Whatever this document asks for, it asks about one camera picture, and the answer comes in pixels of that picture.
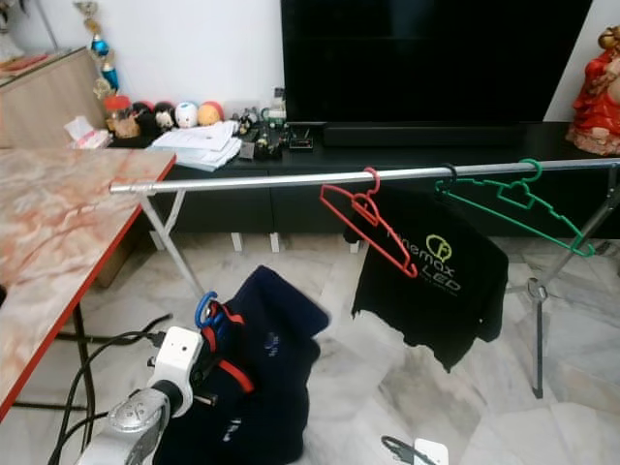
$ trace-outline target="television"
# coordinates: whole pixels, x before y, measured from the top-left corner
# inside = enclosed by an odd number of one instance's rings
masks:
[[[591,0],[281,0],[292,123],[542,121]]]

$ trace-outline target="marble floor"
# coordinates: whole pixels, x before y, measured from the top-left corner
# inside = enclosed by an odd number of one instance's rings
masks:
[[[549,286],[544,306],[544,399],[530,388],[534,320],[528,298],[505,299],[501,336],[478,340],[447,374],[431,351],[403,344],[402,334],[372,314],[355,320],[350,307],[365,250],[357,255],[335,235],[285,237],[270,252],[264,235],[176,238],[204,285],[232,296],[258,264],[266,264],[318,301],[331,316],[318,336],[322,356],[309,381],[310,418],[303,465],[399,463],[380,442],[445,444],[451,465],[612,465],[620,463],[620,260],[573,258]],[[509,254],[510,282],[522,285],[558,250],[533,239],[498,239]],[[196,302],[165,252],[145,240],[109,289],[93,288],[82,303],[87,331],[138,329],[172,312],[191,326]],[[147,343],[112,348],[94,362],[97,410],[106,410],[148,379]],[[21,398],[64,401],[78,368],[73,344],[55,342]],[[78,392],[83,401],[83,391]],[[11,409],[0,423],[3,464],[47,463],[60,415]],[[65,448],[75,463],[79,437]]]

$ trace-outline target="white wall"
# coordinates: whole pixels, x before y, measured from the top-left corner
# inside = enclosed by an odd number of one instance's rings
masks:
[[[62,47],[90,42],[71,0],[42,3]],[[280,0],[99,0],[99,5],[97,19],[116,49],[122,91],[134,100],[266,105],[273,87],[284,84]],[[15,41],[49,47],[30,7],[30,17],[14,15]],[[594,0],[545,120],[573,118],[583,69],[601,52],[597,38],[616,24],[620,0]],[[561,13],[549,24],[554,27],[562,27]]]
[[[620,24],[620,0],[594,0],[592,2],[590,13],[583,23],[573,54],[544,117],[545,121],[573,120],[572,105],[583,84],[585,66],[602,52],[598,45],[599,36],[607,26],[618,24]],[[562,16],[558,15],[557,24],[550,27],[562,27]]]

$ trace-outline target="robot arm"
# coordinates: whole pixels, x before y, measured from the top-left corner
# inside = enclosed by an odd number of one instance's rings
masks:
[[[148,387],[109,411],[104,430],[77,465],[139,465],[157,447],[171,417],[192,406],[192,369],[202,348],[199,333],[171,327],[155,360]]]

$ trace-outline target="marble table top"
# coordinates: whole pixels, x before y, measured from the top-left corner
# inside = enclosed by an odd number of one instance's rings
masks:
[[[171,152],[0,151],[0,421],[140,213],[111,182],[162,179]]]

